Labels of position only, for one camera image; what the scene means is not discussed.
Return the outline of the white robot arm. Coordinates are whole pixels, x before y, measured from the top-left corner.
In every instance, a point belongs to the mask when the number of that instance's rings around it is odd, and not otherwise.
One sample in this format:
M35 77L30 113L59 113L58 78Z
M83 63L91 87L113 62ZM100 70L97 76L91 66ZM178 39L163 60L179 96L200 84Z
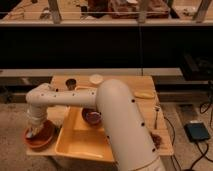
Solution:
M102 124L119 171L166 171L154 145L137 102L122 81L108 79L97 88L56 92L48 83L26 95L27 117L34 126L46 119L52 105L95 109Z

